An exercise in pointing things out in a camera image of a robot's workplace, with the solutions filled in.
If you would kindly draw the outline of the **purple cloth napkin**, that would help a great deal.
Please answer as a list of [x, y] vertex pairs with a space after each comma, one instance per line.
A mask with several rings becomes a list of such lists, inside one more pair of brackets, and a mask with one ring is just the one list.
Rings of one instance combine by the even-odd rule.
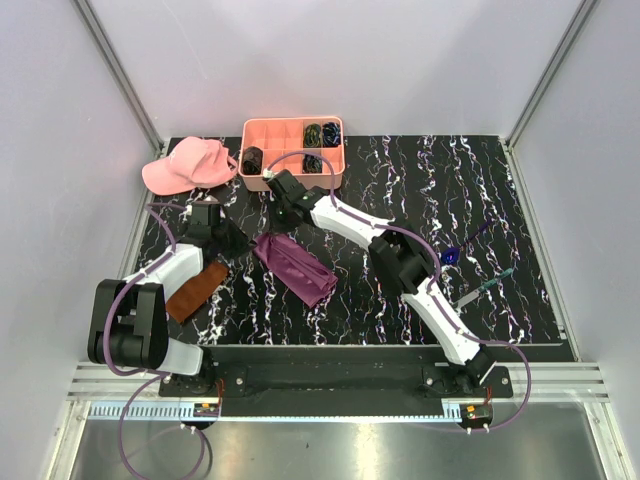
[[285, 234], [264, 233], [253, 253], [304, 304], [314, 307], [338, 282], [336, 275]]

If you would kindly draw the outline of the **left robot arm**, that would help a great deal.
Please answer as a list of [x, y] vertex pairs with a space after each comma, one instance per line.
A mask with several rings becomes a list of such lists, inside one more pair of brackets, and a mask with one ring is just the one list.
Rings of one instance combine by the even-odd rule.
[[94, 297], [87, 354], [118, 376], [149, 371], [181, 378], [196, 396], [219, 384], [211, 354], [173, 339], [170, 319], [191, 317], [224, 281], [222, 259], [249, 253], [254, 242], [215, 198], [184, 208], [181, 237], [170, 237], [161, 256], [123, 279], [101, 281]]

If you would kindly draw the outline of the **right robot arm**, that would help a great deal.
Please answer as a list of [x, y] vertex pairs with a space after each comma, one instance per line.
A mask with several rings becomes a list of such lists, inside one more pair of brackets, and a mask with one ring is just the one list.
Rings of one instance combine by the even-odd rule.
[[436, 337], [455, 392], [472, 397], [488, 387], [496, 361], [445, 299], [437, 285], [435, 253], [408, 223], [366, 214], [326, 189], [308, 189], [286, 169], [266, 170], [263, 179], [275, 197], [275, 219], [281, 226], [308, 224], [368, 252], [382, 291], [400, 297]]

